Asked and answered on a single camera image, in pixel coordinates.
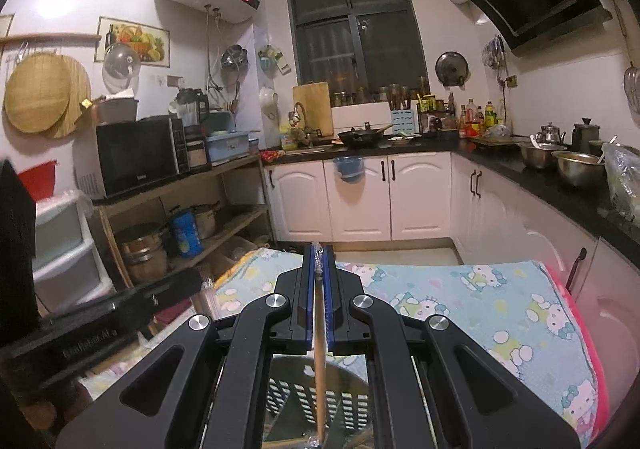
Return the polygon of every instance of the window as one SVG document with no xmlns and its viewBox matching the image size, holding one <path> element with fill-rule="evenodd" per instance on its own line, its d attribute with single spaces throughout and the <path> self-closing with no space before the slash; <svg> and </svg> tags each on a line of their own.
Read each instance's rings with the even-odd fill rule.
<svg viewBox="0 0 640 449">
<path fill-rule="evenodd" d="M 415 88 L 426 76 L 409 0 L 291 0 L 300 82 L 329 83 L 330 93 Z"/>
</svg>

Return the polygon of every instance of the floor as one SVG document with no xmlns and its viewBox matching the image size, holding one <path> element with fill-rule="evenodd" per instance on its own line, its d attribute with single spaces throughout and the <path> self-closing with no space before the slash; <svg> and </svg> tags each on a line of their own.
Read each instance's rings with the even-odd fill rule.
<svg viewBox="0 0 640 449">
<path fill-rule="evenodd" d="M 336 261 L 364 265 L 414 265 L 416 267 L 450 267 L 459 265 L 453 249 L 416 251 L 335 252 Z"/>
</svg>

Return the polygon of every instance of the round wooden board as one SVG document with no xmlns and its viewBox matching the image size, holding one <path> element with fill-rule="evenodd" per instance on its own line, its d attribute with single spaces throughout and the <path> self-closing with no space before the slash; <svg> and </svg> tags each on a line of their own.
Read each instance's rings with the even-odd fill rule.
<svg viewBox="0 0 640 449">
<path fill-rule="evenodd" d="M 91 100 L 91 82 L 84 66 L 73 57 L 62 56 L 71 77 L 69 104 L 62 117 L 43 134 L 47 138 L 64 138 L 76 130 L 76 120 L 82 115 L 80 103 Z"/>
<path fill-rule="evenodd" d="M 61 57 L 36 53 L 15 67 L 4 91 L 4 111 L 24 133 L 54 125 L 69 103 L 71 78 Z"/>
</svg>

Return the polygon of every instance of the red bucket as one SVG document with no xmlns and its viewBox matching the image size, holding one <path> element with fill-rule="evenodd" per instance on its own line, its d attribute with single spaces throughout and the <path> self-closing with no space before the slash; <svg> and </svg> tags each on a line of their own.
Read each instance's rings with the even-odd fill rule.
<svg viewBox="0 0 640 449">
<path fill-rule="evenodd" d="M 56 186 L 56 160 L 36 165 L 18 174 L 18 178 L 26 187 L 34 202 L 53 196 Z"/>
</svg>

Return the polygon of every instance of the digital display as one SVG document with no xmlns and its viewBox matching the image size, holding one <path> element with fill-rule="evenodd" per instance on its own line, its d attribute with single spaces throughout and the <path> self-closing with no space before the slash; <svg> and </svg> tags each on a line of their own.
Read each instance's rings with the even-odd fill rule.
<svg viewBox="0 0 640 449">
<path fill-rule="evenodd" d="M 242 0 L 242 2 L 247 3 L 247 5 L 251 8 L 255 8 L 256 10 L 258 10 L 258 7 L 260 6 L 260 0 Z"/>
</svg>

